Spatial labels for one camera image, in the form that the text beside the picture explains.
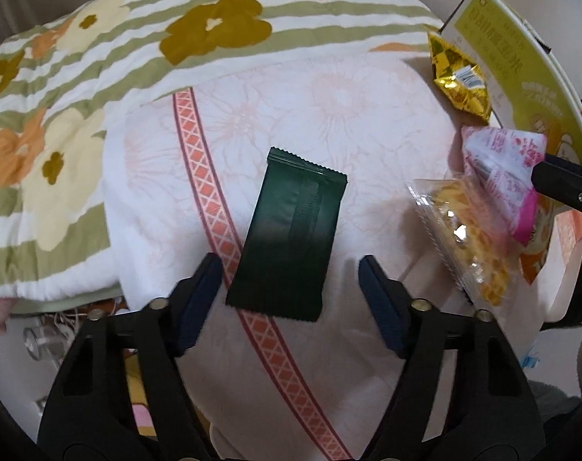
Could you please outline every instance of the metal bolt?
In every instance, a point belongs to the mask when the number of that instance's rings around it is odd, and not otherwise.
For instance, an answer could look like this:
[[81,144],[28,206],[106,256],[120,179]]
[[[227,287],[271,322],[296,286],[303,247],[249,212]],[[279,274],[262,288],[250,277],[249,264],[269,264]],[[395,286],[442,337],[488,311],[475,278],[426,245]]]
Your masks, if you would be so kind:
[[167,298],[155,298],[148,304],[152,310],[163,310],[163,308],[167,307],[168,305],[169,300],[167,300]]
[[432,309],[432,304],[423,298],[417,298],[416,300],[413,300],[410,306],[415,310],[419,310],[420,312],[427,312],[428,310]]
[[107,313],[104,310],[101,310],[100,308],[95,308],[88,313],[88,319],[91,321],[98,321],[99,319],[102,319],[106,315]]
[[489,310],[478,310],[475,312],[475,317],[481,322],[492,322],[494,320],[494,316]]

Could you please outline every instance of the pink packet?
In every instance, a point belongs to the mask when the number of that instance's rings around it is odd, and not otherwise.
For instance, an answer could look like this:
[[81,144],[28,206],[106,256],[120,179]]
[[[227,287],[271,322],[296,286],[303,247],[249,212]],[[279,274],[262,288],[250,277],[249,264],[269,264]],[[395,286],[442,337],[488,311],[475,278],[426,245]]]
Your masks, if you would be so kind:
[[547,137],[505,128],[462,128],[464,172],[475,176],[507,223],[511,237],[526,246],[535,223],[538,194],[532,169],[545,159]]

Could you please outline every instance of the striped quilt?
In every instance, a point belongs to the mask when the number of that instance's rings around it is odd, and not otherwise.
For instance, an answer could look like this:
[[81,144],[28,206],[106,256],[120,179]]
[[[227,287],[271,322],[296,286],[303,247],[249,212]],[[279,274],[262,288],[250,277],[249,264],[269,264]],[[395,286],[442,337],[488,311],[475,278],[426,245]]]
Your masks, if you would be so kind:
[[101,189],[111,119],[253,67],[425,50],[426,29],[440,24],[418,0],[94,0],[10,38],[0,47],[0,298],[49,302],[118,282]]

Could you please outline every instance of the red diamond pattern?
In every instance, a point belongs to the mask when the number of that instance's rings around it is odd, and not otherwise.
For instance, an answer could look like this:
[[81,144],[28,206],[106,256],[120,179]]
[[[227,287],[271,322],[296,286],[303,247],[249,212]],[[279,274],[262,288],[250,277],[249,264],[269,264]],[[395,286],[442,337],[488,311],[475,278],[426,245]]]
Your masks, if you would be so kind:
[[[233,226],[207,149],[192,89],[173,96],[178,135],[195,200],[213,250],[221,257],[227,287],[235,275],[242,244]],[[238,316],[266,371],[310,438],[329,461],[351,459],[301,372],[276,322],[262,314],[238,310]]]

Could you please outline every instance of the dark green snack wrapper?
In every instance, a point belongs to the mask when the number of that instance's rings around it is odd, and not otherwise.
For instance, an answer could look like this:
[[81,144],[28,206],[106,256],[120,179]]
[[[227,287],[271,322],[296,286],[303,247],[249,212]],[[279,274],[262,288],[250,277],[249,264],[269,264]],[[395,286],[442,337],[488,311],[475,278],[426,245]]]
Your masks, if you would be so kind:
[[346,175],[274,147],[226,304],[316,321]]

